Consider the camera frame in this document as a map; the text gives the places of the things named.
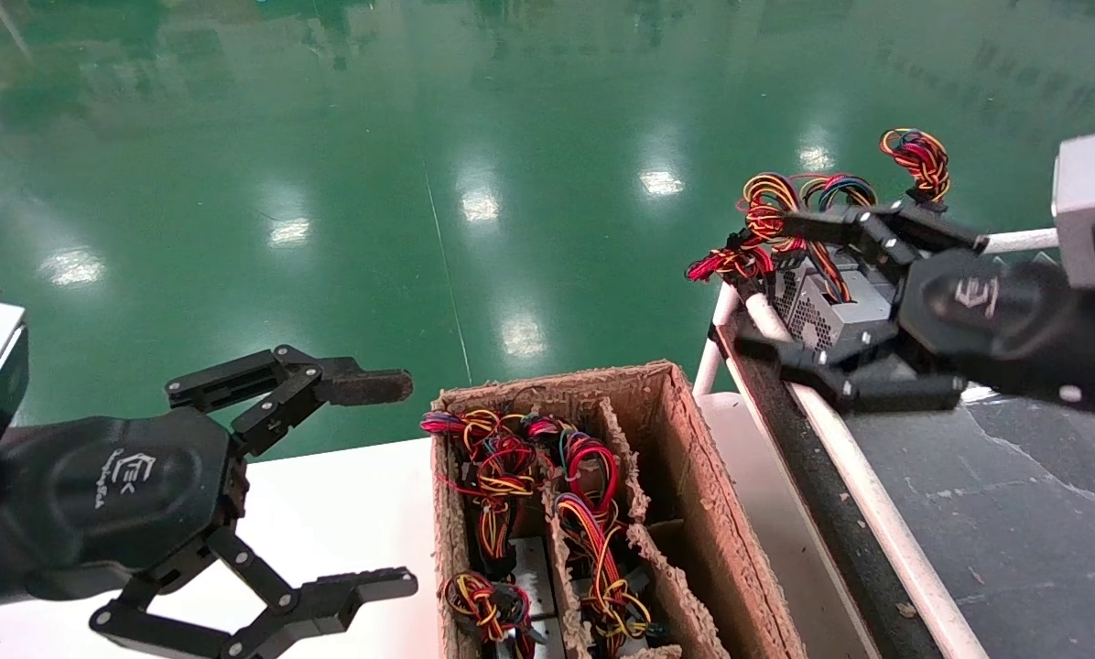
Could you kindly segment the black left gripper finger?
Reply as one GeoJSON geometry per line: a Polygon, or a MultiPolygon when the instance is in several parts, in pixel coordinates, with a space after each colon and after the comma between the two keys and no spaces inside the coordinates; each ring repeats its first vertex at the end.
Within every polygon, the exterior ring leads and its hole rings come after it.
{"type": "Polygon", "coordinates": [[[289,345],[242,356],[172,379],[170,408],[203,414],[249,400],[231,421],[237,456],[260,456],[323,405],[367,407],[402,402],[413,392],[406,370],[364,370],[351,356],[318,358],[289,345]]]}
{"type": "Polygon", "coordinates": [[[406,567],[338,573],[295,588],[230,528],[218,528],[178,550],[163,566],[132,576],[120,596],[100,608],[90,629],[115,645],[162,658],[279,658],[296,643],[347,632],[359,609],[415,596],[417,576],[406,567]],[[155,616],[149,606],[191,566],[220,560],[264,603],[242,629],[217,631],[155,616]]]}

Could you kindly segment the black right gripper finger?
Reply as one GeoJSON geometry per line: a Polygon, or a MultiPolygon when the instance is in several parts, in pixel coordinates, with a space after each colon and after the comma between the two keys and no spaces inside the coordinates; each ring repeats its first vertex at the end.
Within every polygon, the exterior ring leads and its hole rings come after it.
{"type": "Polygon", "coordinates": [[[911,200],[888,205],[835,206],[828,211],[782,211],[782,234],[856,252],[866,266],[891,284],[900,284],[917,262],[947,250],[982,254],[987,234],[911,200]]]}
{"type": "Polygon", "coordinates": [[[740,335],[737,350],[773,365],[779,380],[810,388],[841,413],[950,411],[969,385],[896,325],[831,349],[740,335]]]}

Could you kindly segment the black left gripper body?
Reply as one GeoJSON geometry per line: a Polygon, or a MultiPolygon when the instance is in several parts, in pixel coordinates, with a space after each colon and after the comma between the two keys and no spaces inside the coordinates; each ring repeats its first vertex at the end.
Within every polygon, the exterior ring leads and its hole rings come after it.
{"type": "MultiPolygon", "coordinates": [[[[249,492],[221,423],[191,408],[11,428],[0,443],[0,598],[90,598],[218,528],[249,492]]],[[[191,566],[163,596],[196,578],[191,566]]]]}

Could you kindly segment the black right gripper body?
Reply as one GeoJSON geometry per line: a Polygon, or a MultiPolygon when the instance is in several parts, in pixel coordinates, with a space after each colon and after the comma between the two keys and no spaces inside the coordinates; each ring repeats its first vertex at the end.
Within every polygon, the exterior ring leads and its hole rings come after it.
{"type": "Polygon", "coordinates": [[[1061,308],[1061,267],[1008,265],[953,248],[917,259],[895,301],[895,324],[917,362],[971,381],[1046,381],[1045,334],[1061,308]]]}

